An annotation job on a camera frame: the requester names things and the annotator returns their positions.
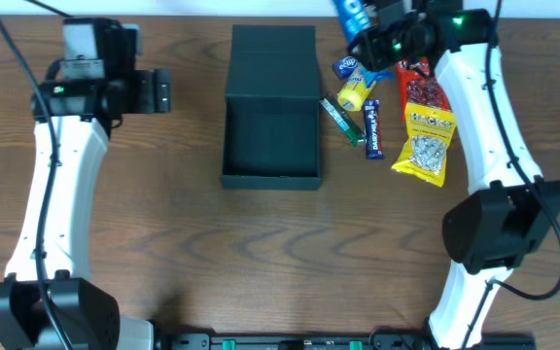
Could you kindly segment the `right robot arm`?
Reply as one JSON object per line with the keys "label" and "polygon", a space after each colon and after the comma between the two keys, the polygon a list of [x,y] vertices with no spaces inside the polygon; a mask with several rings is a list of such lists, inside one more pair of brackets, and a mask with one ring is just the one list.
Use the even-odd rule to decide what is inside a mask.
{"label": "right robot arm", "polygon": [[528,151],[502,75],[498,10],[446,1],[335,0],[348,53],[378,72],[426,59],[456,118],[469,195],[442,221],[451,265],[436,309],[412,349],[531,349],[522,335],[483,335],[500,290],[553,232],[560,249],[560,182]]}

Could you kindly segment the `blue Oreo cookie pack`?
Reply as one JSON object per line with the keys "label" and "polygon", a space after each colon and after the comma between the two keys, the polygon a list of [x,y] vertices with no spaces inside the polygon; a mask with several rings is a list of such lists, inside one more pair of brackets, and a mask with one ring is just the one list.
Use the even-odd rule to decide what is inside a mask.
{"label": "blue Oreo cookie pack", "polygon": [[351,44],[361,31],[372,26],[362,0],[332,0],[344,37]]}

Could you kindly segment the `red dried fruit bag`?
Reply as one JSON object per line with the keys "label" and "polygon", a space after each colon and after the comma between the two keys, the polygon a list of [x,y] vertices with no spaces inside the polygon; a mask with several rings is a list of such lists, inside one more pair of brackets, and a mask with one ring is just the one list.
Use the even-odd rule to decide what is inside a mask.
{"label": "red dried fruit bag", "polygon": [[405,121],[405,107],[408,103],[451,111],[443,89],[432,75],[426,58],[422,58],[414,64],[402,60],[396,64],[396,70],[400,86],[403,121]]}

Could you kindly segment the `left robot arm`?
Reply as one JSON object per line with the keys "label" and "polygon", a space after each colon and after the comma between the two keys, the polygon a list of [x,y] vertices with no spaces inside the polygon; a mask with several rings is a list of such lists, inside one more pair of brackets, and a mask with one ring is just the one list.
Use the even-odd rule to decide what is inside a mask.
{"label": "left robot arm", "polygon": [[152,349],[154,325],[130,319],[91,281],[94,188],[112,130],[170,111],[167,70],[139,70],[140,27],[105,17],[63,22],[64,55],[35,87],[35,163],[17,246],[0,281],[6,349]]}

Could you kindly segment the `black cardboard box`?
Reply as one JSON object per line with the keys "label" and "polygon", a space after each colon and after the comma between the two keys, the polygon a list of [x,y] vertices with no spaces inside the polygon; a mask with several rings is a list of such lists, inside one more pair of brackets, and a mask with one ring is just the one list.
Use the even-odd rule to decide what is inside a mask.
{"label": "black cardboard box", "polygon": [[318,190],[321,96],[314,26],[235,24],[223,187]]}

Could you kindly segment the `yellow Hacks candy bag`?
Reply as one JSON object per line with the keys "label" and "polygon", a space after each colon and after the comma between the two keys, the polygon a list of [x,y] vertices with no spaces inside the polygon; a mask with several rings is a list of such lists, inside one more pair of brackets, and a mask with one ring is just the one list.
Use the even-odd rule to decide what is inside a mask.
{"label": "yellow Hacks candy bag", "polygon": [[456,130],[454,114],[408,102],[404,109],[407,140],[392,169],[442,187],[447,150]]}

